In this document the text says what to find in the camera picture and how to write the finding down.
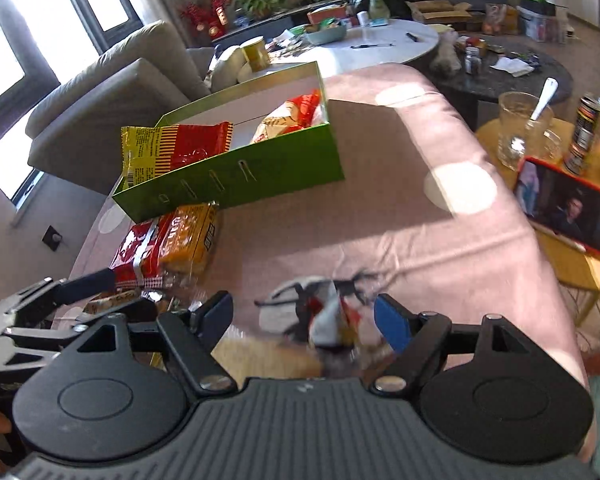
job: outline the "blue gripper pad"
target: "blue gripper pad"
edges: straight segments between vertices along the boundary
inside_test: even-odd
[[[374,303],[374,320],[394,352],[402,353],[411,341],[409,322],[382,296]]]

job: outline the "sofa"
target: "sofa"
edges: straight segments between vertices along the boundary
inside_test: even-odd
[[[120,128],[154,126],[208,96],[203,80],[213,57],[211,47],[186,48],[171,23],[135,31],[34,108],[29,165],[108,194],[122,171]],[[218,71],[215,91],[236,84],[229,68]]]

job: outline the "smartphone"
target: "smartphone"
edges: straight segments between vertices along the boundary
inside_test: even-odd
[[[600,187],[526,157],[514,194],[536,227],[581,251],[600,254]]]

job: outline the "open box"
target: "open box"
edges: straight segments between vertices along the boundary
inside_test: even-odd
[[[315,88],[322,93],[323,124],[249,144],[264,117],[285,100]],[[234,123],[228,152],[124,191],[121,182],[113,199],[134,222],[141,222],[183,204],[215,200],[226,208],[344,178],[315,62],[211,94],[166,114],[156,126],[222,121]]]

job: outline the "window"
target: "window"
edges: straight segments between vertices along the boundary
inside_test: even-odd
[[[71,0],[0,0],[0,189],[14,204],[40,180],[27,164],[32,108],[97,57]]]
[[[72,3],[100,53],[142,27],[129,0],[72,0]]]

